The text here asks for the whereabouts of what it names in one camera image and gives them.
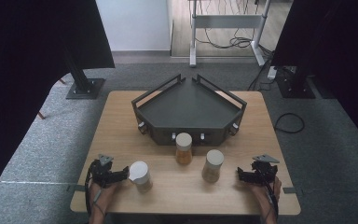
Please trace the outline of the black metal stand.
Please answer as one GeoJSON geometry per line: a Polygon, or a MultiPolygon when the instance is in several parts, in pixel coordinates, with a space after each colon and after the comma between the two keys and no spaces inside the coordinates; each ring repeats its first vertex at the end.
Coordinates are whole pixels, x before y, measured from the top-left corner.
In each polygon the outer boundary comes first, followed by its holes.
{"type": "Polygon", "coordinates": [[[96,99],[103,87],[104,79],[87,78],[84,71],[76,65],[68,48],[63,49],[63,59],[74,79],[74,84],[68,91],[66,98],[72,100],[96,99]]]}
{"type": "Polygon", "coordinates": [[[275,77],[283,98],[314,99],[307,76],[297,72],[295,66],[279,66],[275,77]]]}

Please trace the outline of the orange spice jar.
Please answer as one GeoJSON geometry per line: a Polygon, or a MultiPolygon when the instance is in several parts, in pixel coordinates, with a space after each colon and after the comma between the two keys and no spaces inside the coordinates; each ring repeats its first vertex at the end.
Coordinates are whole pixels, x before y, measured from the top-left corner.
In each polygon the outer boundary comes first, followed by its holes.
{"type": "Polygon", "coordinates": [[[179,164],[192,162],[192,137],[189,133],[179,133],[176,138],[175,158],[179,164]]]}

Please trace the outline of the spice jar with flip lid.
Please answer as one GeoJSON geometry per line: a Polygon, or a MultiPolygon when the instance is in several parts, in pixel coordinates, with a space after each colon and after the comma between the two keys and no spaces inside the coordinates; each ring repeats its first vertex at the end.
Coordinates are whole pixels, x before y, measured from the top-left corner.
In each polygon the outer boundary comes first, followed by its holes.
{"type": "Polygon", "coordinates": [[[129,180],[139,192],[147,192],[153,186],[148,165],[144,161],[136,161],[131,165],[129,180]]]}

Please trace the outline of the black curtain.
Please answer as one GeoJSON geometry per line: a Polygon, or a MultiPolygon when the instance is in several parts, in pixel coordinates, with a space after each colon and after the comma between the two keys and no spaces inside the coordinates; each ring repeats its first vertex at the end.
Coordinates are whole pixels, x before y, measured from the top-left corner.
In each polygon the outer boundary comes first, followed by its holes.
{"type": "Polygon", "coordinates": [[[314,74],[358,128],[358,0],[294,0],[271,64],[314,74]]]}
{"type": "Polygon", "coordinates": [[[52,86],[77,67],[111,68],[97,0],[0,0],[0,175],[52,86]]]}

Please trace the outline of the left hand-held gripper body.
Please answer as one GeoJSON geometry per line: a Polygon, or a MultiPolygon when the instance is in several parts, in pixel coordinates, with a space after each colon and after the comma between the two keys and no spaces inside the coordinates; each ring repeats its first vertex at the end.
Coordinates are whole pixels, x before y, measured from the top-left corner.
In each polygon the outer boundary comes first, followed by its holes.
{"type": "Polygon", "coordinates": [[[91,163],[90,172],[92,181],[102,188],[108,186],[108,181],[112,177],[117,177],[111,172],[113,158],[100,154],[99,157],[91,163]]]}

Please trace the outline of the beige spice jar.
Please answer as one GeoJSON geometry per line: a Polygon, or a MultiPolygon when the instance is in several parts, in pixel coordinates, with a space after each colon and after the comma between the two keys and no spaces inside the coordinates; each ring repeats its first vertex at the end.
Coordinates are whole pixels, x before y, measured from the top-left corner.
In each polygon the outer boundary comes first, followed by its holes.
{"type": "Polygon", "coordinates": [[[215,183],[219,179],[220,168],[224,162],[224,158],[224,154],[217,149],[212,149],[207,153],[201,172],[201,176],[205,181],[215,183]]]}

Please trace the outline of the black corner shelf rack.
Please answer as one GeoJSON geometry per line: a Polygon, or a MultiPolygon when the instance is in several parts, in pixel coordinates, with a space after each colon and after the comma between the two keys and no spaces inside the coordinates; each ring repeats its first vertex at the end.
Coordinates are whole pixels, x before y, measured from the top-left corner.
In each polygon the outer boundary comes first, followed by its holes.
{"type": "Polygon", "coordinates": [[[247,103],[202,76],[180,75],[131,101],[138,130],[161,146],[188,133],[195,146],[219,146],[235,135],[247,103]]]}

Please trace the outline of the person's left hand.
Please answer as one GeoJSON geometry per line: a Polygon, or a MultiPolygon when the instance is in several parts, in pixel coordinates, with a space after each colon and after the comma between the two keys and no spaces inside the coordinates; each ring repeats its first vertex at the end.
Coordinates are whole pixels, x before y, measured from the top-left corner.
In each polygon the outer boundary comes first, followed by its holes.
{"type": "Polygon", "coordinates": [[[89,205],[92,217],[105,217],[106,209],[114,199],[118,183],[110,184],[106,188],[96,183],[89,185],[89,205]]]}

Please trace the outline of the white desk frame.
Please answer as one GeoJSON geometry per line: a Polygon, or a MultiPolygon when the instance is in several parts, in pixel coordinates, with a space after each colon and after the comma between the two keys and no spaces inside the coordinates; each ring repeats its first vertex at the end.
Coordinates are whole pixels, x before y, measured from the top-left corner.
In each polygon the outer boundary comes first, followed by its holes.
{"type": "Polygon", "coordinates": [[[251,49],[259,66],[263,66],[266,61],[262,56],[262,49],[259,46],[263,33],[271,0],[266,0],[264,11],[261,14],[237,14],[237,15],[201,15],[197,14],[197,4],[200,0],[191,0],[190,22],[191,22],[191,41],[189,52],[189,66],[197,65],[196,33],[198,29],[254,29],[255,35],[250,41],[251,49]]]}

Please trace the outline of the person's right hand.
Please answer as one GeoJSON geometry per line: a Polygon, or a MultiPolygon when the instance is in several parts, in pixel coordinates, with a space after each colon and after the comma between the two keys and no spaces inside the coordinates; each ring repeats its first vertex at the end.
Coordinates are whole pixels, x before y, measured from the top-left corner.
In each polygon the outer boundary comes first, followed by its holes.
{"type": "Polygon", "coordinates": [[[282,182],[278,177],[276,177],[275,180],[269,184],[272,195],[276,201],[276,203],[274,203],[269,195],[268,187],[257,184],[248,184],[248,188],[254,194],[259,203],[261,216],[265,220],[277,218],[277,205],[280,199],[281,186],[282,182]]]}

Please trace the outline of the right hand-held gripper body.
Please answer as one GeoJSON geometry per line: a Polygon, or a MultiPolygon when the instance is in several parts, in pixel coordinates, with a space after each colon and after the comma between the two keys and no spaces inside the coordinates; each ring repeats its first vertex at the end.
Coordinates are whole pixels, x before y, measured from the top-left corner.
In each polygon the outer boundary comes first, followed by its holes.
{"type": "Polygon", "coordinates": [[[255,171],[251,179],[255,184],[267,184],[275,180],[278,172],[277,164],[279,161],[268,154],[253,157],[254,162],[251,164],[255,171]]]}

